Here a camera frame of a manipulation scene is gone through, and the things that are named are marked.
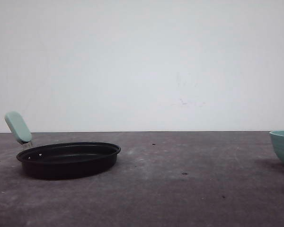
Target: mint green handle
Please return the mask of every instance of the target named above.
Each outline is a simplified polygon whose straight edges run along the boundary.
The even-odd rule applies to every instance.
[[[19,113],[15,111],[8,112],[4,119],[20,144],[25,144],[32,140],[32,134]]]

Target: bowl rim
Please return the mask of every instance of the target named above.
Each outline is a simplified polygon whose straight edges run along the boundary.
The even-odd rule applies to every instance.
[[[275,131],[271,131],[269,132],[270,135],[274,135],[274,136],[280,136],[280,137],[284,137],[284,135],[279,134],[277,132],[284,132],[284,130],[275,130]]]

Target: wall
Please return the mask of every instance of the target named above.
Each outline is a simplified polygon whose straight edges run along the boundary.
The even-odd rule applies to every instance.
[[[0,0],[0,132],[284,129],[284,0]]]

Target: concrete surface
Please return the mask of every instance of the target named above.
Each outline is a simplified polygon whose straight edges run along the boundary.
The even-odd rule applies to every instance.
[[[0,134],[0,227],[284,226],[284,165],[268,132],[33,134],[35,146],[68,141],[122,151],[99,175],[37,180]]]

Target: frying pan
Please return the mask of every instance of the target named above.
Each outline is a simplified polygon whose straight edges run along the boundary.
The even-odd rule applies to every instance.
[[[16,140],[24,146],[17,159],[24,172],[35,178],[68,179],[98,174],[112,167],[121,151],[118,145],[102,142],[32,147],[32,135],[19,113],[7,113],[5,121]]]

